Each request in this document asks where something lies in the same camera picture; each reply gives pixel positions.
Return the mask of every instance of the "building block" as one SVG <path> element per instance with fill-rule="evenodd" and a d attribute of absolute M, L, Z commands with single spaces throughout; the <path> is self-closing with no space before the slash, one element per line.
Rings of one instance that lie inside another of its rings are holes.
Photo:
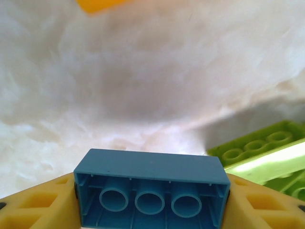
<path fill-rule="evenodd" d="M 228 174 L 222 229 L 304 229 L 305 202 Z"/>
<path fill-rule="evenodd" d="M 0 229 L 80 227 L 72 173 L 0 199 Z"/>
<path fill-rule="evenodd" d="M 264 186 L 305 201 L 305 169 L 270 180 Z"/>
<path fill-rule="evenodd" d="M 230 190 L 212 156 L 91 149 L 74 177 L 89 228 L 220 229 Z"/>
<path fill-rule="evenodd" d="M 257 184 L 305 169 L 305 128 L 282 121 L 207 150 L 227 173 Z"/>
<path fill-rule="evenodd" d="M 126 1 L 128 0 L 77 0 L 81 9 L 89 14 L 97 13 Z"/>

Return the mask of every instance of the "square hole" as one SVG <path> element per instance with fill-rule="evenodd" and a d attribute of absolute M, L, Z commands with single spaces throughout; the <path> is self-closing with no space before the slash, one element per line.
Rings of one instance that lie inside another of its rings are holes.
<path fill-rule="evenodd" d="M 58 179 L 58 181 L 56 181 L 57 185 L 63 185 L 66 184 L 68 182 L 69 178 L 68 177 L 63 177 L 62 179 Z"/>
<path fill-rule="evenodd" d="M 20 206 L 20 208 L 48 208 L 56 197 L 57 194 L 54 193 L 34 193 Z"/>
<path fill-rule="evenodd" d="M 235 184 L 240 185 L 240 186 L 248 186 L 245 182 L 241 181 L 241 180 L 234 180 Z"/>
<path fill-rule="evenodd" d="M 252 194 L 247 196 L 254 209 L 285 210 L 284 207 L 272 196 L 266 194 Z"/>
<path fill-rule="evenodd" d="M 305 225 L 301 225 L 301 222 L 290 216 L 265 216 L 263 219 L 268 223 L 272 229 L 303 229 Z"/>
<path fill-rule="evenodd" d="M 33 216 L 10 216 L 0 222 L 1 229 L 30 229 L 40 218 L 39 215 Z"/>

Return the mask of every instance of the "lime green toy brick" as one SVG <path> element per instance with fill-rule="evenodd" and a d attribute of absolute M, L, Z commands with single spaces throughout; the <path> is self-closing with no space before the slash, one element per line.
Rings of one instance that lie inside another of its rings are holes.
<path fill-rule="evenodd" d="M 305 126 L 281 121 L 207 151 L 227 173 L 257 184 L 305 169 Z"/>
<path fill-rule="evenodd" d="M 264 186 L 305 201 L 305 169 L 270 180 Z"/>

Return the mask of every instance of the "white fur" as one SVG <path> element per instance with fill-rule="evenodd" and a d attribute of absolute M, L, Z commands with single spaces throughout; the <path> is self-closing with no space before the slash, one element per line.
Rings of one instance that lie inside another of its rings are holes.
<path fill-rule="evenodd" d="M 202 154 L 203 138 L 177 133 L 278 95 L 301 99 L 293 117 L 304 67 L 303 0 L 135 0 L 95 16 L 1 0 L 0 197 L 91 147 Z"/>

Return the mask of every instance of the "blue toy brick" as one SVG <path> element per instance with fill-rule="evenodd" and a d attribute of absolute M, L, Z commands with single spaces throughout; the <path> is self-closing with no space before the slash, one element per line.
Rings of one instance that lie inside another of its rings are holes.
<path fill-rule="evenodd" d="M 88 228 L 220 229 L 230 190 L 214 156 L 91 149 L 74 176 Z"/>

